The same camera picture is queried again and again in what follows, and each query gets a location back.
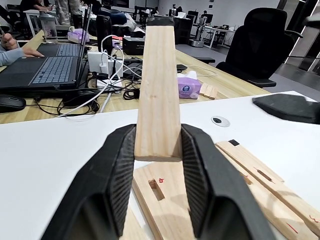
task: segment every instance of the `purple tissue box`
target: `purple tissue box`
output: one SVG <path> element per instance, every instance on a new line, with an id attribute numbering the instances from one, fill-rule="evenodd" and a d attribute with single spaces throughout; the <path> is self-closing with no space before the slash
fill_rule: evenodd
<path id="1" fill-rule="evenodd" d="M 198 99 L 201 83 L 189 77 L 178 77 L 180 99 Z"/>

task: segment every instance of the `person's hand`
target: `person's hand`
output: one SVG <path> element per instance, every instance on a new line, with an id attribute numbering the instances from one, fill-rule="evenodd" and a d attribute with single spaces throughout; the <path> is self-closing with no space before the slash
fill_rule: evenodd
<path id="1" fill-rule="evenodd" d="M 6 33 L 1 39 L 1 45 L 7 50 L 16 49 L 18 47 L 17 40 L 15 40 L 10 33 Z"/>
<path id="2" fill-rule="evenodd" d="M 30 47 L 24 47 L 23 53 L 25 57 L 44 57 L 40 52 Z"/>

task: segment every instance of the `black mouse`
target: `black mouse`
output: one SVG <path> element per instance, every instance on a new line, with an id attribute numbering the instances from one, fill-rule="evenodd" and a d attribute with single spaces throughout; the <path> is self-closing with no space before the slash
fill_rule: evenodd
<path id="1" fill-rule="evenodd" d="M 0 94 L 0 113 L 10 113 L 23 110 L 26 100 L 21 97 Z"/>

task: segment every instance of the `black box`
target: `black box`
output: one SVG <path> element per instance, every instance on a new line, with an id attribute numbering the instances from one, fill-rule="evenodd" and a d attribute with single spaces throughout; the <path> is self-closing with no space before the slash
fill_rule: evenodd
<path id="1" fill-rule="evenodd" d="M 144 54 L 145 39 L 140 37 L 124 37 L 122 50 L 127 55 L 142 56 Z"/>

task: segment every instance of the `laptop keyboard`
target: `laptop keyboard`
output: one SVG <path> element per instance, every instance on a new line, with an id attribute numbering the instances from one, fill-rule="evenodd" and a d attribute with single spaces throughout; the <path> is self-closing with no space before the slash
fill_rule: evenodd
<path id="1" fill-rule="evenodd" d="M 71 56 L 48 57 L 38 74 L 34 77 L 33 84 L 63 83 L 68 82 L 71 64 Z"/>
<path id="2" fill-rule="evenodd" d="M 79 53 L 78 49 L 79 49 L 78 44 L 70 44 L 70 43 L 60 44 L 57 56 L 76 57 L 78 56 L 78 53 Z"/>

